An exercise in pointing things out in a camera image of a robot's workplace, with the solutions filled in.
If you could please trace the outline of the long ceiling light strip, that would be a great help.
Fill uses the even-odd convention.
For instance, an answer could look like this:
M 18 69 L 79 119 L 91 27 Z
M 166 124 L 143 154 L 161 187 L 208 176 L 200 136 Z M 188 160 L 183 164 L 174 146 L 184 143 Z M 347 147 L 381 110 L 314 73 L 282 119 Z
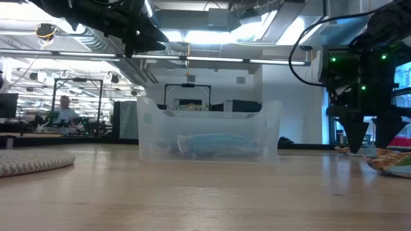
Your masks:
M 24 50 L 24 49 L 0 49 L 2 55 L 34 55 L 34 56 L 64 56 L 76 58 L 100 58 L 104 60 L 119 60 L 126 58 L 123 54 L 115 53 L 84 53 L 68 51 L 43 51 L 43 50 Z M 264 60 L 248 58 L 224 58 L 210 56 L 181 56 L 181 55 L 132 55 L 131 59 L 146 60 L 167 60 L 167 61 L 196 61 L 196 62 L 227 62 L 243 64 L 262 64 L 262 65 L 288 65 L 287 60 Z

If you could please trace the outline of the black robot station frame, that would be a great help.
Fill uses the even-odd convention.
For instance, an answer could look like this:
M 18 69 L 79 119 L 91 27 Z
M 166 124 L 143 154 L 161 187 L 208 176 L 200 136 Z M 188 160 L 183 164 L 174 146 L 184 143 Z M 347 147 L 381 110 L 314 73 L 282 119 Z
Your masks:
M 74 77 L 74 78 L 55 78 L 54 79 L 54 85 L 53 85 L 53 95 L 52 95 L 52 105 L 51 105 L 51 111 L 55 111 L 55 101 L 56 101 L 56 95 L 57 95 L 57 90 L 58 88 L 61 88 L 67 81 L 73 81 L 73 82 L 99 82 L 100 86 L 97 88 L 99 90 L 99 98 L 98 98 L 98 112 L 97 112 L 97 127 L 96 127 L 96 132 L 94 133 L 94 137 L 99 136 L 99 127 L 100 127 L 100 112 L 101 112 L 101 100 L 102 100 L 102 93 L 103 93 L 103 80 L 93 80 L 93 79 L 87 79 L 87 78 L 81 78 L 81 77 Z
M 182 87 L 182 88 L 195 88 L 195 87 L 207 87 L 209 89 L 209 102 L 208 102 L 208 107 L 209 109 L 211 109 L 211 85 L 196 85 L 194 83 L 181 83 L 181 84 L 175 84 L 175 83 L 166 83 L 164 85 L 164 100 L 163 100 L 163 104 L 166 105 L 166 98 L 167 98 L 167 88 L 169 86 L 178 86 L 178 87 Z

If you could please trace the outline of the black equipment box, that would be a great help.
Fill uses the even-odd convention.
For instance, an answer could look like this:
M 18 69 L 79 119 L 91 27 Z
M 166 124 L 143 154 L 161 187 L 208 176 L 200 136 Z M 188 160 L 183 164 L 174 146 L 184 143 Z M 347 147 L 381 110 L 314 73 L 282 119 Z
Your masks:
M 262 104 L 256 101 L 226 100 L 224 103 L 225 112 L 259 112 Z

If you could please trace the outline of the clear plastic bin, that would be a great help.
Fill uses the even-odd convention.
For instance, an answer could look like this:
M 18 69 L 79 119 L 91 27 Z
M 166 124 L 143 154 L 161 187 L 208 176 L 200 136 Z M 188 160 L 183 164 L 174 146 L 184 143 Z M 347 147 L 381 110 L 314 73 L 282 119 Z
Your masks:
M 142 160 L 253 162 L 271 164 L 277 157 L 282 103 L 274 100 L 259 112 L 161 110 L 150 98 L 137 99 L 139 156 Z M 185 158 L 177 146 L 178 135 L 229 133 L 255 140 L 256 155 Z

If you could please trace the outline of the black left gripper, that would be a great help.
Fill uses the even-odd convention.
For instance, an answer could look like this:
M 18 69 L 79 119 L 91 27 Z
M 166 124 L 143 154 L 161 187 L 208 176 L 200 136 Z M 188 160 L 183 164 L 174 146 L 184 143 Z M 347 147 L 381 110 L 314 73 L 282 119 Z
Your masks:
M 158 29 L 144 10 L 144 0 L 102 0 L 107 12 L 103 19 L 103 36 L 117 37 L 125 45 L 125 56 L 131 58 L 134 53 L 164 51 L 166 46 L 158 42 L 168 42 L 167 36 Z M 150 43 L 146 37 L 155 41 Z

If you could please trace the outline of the black monitor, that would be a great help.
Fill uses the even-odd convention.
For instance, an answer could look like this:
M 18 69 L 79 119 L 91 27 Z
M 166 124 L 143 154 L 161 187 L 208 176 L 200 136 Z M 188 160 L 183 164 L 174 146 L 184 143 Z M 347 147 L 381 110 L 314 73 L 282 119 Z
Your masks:
M 0 118 L 15 118 L 18 97 L 14 93 L 0 93 Z

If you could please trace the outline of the person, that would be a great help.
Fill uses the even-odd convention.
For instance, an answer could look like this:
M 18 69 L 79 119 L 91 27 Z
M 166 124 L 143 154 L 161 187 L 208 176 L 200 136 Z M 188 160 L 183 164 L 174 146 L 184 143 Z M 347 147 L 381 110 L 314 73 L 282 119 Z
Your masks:
M 60 106 L 55 108 L 55 112 L 58 112 L 58 117 L 55 119 L 55 123 L 70 123 L 78 117 L 78 114 L 73 108 L 69 106 L 70 99 L 68 96 L 60 97 Z

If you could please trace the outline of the dark partition panel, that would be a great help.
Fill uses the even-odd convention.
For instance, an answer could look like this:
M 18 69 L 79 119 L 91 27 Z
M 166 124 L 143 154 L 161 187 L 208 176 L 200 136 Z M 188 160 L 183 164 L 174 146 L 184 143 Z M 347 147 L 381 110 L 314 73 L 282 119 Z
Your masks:
M 112 134 L 115 138 L 139 138 L 136 101 L 115 101 L 112 118 Z

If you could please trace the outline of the green yellow granola bar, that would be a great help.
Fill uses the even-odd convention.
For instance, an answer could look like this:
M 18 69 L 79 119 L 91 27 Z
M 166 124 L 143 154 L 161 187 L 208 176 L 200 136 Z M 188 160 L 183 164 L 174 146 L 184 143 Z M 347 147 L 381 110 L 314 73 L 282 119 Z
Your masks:
M 411 151 L 400 152 L 377 148 L 377 157 L 364 157 L 372 169 L 387 175 L 411 179 Z

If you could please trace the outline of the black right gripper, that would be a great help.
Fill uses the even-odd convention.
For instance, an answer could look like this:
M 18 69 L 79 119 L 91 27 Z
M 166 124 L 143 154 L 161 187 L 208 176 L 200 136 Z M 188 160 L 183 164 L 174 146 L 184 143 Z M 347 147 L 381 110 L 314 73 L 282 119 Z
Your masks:
M 324 46 L 320 82 L 329 92 L 326 114 L 339 117 L 351 153 L 358 153 L 369 127 L 364 116 L 406 116 L 411 109 L 398 107 L 401 90 L 395 82 L 396 67 L 411 62 L 411 47 L 404 44 L 353 51 L 348 46 Z M 386 148 L 407 125 L 401 117 L 377 117 L 375 146 Z

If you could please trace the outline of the white woven round mat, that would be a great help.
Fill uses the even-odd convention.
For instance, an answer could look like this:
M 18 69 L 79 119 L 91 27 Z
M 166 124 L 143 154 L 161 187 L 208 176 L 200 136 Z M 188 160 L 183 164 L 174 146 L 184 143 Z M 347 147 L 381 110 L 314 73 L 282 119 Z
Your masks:
M 72 153 L 42 150 L 0 150 L 0 178 L 49 171 L 70 166 Z

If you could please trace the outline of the silver ceiling duct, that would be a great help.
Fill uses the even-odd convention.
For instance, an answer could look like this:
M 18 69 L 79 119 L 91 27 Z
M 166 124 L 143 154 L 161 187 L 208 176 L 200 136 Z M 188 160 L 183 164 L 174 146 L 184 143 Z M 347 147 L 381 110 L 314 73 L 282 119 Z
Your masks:
M 58 29 L 54 37 L 72 38 L 85 46 L 92 53 L 121 53 L 120 47 L 111 39 L 106 38 L 99 31 L 80 25 L 80 31 L 71 31 L 71 27 L 66 21 L 59 21 L 55 25 Z M 109 61 L 117 67 L 132 82 L 139 85 L 146 85 L 148 81 L 158 83 L 158 79 L 146 68 L 146 61 L 131 61 L 120 58 L 119 61 Z

